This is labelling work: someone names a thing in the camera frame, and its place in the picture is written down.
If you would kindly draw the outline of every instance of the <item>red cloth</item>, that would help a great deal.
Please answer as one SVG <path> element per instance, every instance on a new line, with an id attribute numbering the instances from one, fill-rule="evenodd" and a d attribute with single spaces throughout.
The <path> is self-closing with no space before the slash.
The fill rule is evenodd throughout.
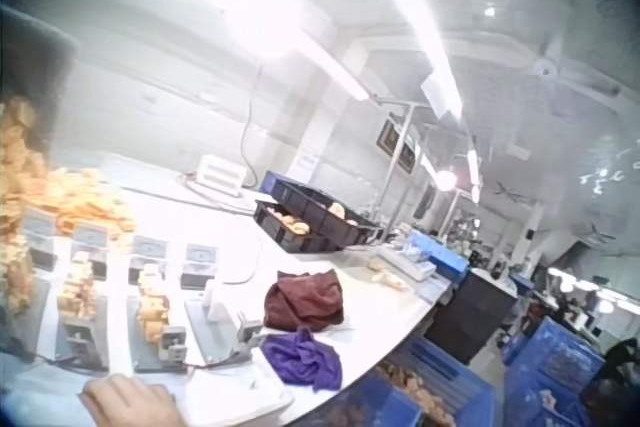
<path id="1" fill-rule="evenodd" d="M 342 286 L 335 270 L 323 274 L 292 275 L 278 272 L 264 300 L 264 325 L 295 332 L 308 327 L 319 332 L 344 321 Z"/>

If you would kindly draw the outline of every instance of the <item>pipe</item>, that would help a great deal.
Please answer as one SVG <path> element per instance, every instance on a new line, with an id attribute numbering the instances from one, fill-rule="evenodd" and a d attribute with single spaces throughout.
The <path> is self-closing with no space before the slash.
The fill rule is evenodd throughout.
<path id="1" fill-rule="evenodd" d="M 402 152 L 402 148 L 404 147 L 404 141 L 407 138 L 407 132 L 409 132 L 409 127 L 411 126 L 411 119 L 413 118 L 413 112 L 415 108 L 416 106 L 414 104 L 409 105 L 407 116 L 404 119 L 404 124 L 402 125 L 402 130 L 400 131 L 400 137 L 398 138 L 398 142 L 396 143 L 396 148 L 393 151 L 393 155 L 391 156 L 391 162 L 389 163 L 389 168 L 387 169 L 387 173 L 384 177 L 384 182 L 382 183 L 382 189 L 380 189 L 378 198 L 376 199 L 375 203 L 373 204 L 373 208 L 371 209 L 371 219 L 374 222 L 378 217 L 378 212 L 380 211 L 380 206 L 382 205 L 384 196 L 387 194 L 387 190 L 389 190 L 389 184 L 391 183 L 391 176 L 393 175 L 393 169 L 398 163 L 398 159 L 400 158 L 400 153 Z"/>
<path id="2" fill-rule="evenodd" d="M 453 217 L 453 212 L 456 209 L 456 204 L 458 203 L 459 198 L 460 198 L 460 189 L 456 189 L 456 194 L 453 196 L 451 205 L 449 205 L 447 216 L 444 218 L 444 222 L 442 222 L 442 226 L 440 227 L 440 231 L 438 232 L 438 237 L 442 237 L 444 234 L 447 233 L 447 230 L 449 228 L 449 223 L 451 222 L 451 218 Z"/>
<path id="3" fill-rule="evenodd" d="M 391 218 L 389 219 L 389 223 L 387 224 L 387 226 L 384 229 L 384 233 L 382 234 L 382 242 L 384 242 L 385 239 L 387 238 L 387 236 L 391 233 L 391 230 L 393 229 L 393 225 L 395 224 L 396 219 L 398 218 L 398 215 L 400 214 L 400 209 L 402 209 L 402 205 L 404 204 L 404 201 L 407 199 L 407 194 L 409 193 L 409 189 L 411 189 L 411 186 L 413 184 L 413 179 L 417 175 L 417 172 L 420 170 L 420 161 L 422 160 L 422 156 L 425 155 L 425 153 L 427 151 L 427 141 L 428 140 L 429 140 L 429 131 L 427 130 L 425 132 L 425 134 L 424 134 L 424 139 L 422 139 L 422 144 L 420 144 L 420 155 L 416 159 L 417 162 L 413 166 L 413 170 L 411 171 L 411 175 L 409 175 L 409 180 L 407 182 L 407 185 L 405 185 L 405 187 L 404 187 L 404 191 L 402 192 L 402 195 L 400 196 L 400 201 L 398 202 L 398 205 L 396 205 L 396 208 L 393 211 L 393 214 L 391 215 Z"/>

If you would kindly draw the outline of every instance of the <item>framed picture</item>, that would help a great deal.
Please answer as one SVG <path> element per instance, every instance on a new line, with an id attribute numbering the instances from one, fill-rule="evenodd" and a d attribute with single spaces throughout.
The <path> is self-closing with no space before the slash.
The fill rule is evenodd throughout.
<path id="1" fill-rule="evenodd" d="M 393 151 L 398 144 L 398 139 L 400 139 L 400 134 L 394 129 L 393 123 L 390 120 L 387 120 L 382 127 L 382 131 L 378 136 L 378 147 L 384 150 L 389 157 L 393 155 Z M 402 151 L 400 152 L 400 158 L 398 159 L 398 164 L 408 173 L 410 174 L 413 170 L 413 166 L 416 163 L 416 154 L 413 149 L 405 142 L 402 146 Z"/>

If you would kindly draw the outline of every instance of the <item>hand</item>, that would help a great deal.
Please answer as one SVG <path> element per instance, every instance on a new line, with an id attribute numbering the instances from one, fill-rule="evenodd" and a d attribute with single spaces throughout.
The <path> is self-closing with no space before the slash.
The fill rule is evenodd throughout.
<path id="1" fill-rule="evenodd" d="M 121 374 L 90 380 L 80 400 L 98 427 L 186 427 L 164 385 Z"/>

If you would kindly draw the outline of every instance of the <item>black tray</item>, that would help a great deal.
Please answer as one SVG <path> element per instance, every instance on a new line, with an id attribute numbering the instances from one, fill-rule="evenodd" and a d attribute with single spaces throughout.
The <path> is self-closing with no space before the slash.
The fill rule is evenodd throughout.
<path id="1" fill-rule="evenodd" d="M 380 231 L 379 226 L 356 214 L 342 202 L 309 186 L 278 179 L 271 197 L 291 212 L 291 215 L 306 222 L 312 232 L 326 237 L 339 247 L 366 244 Z M 344 207 L 344 220 L 327 210 L 334 202 Z M 351 225 L 347 220 L 355 220 L 358 225 Z"/>
<path id="2" fill-rule="evenodd" d="M 253 214 L 254 220 L 285 252 L 290 254 L 317 254 L 318 252 L 335 252 L 339 250 L 337 245 L 320 235 L 296 235 L 291 232 L 280 219 L 268 210 L 273 209 L 282 215 L 290 215 L 281 205 L 260 200 L 256 201 L 256 204 L 258 204 L 258 207 Z"/>

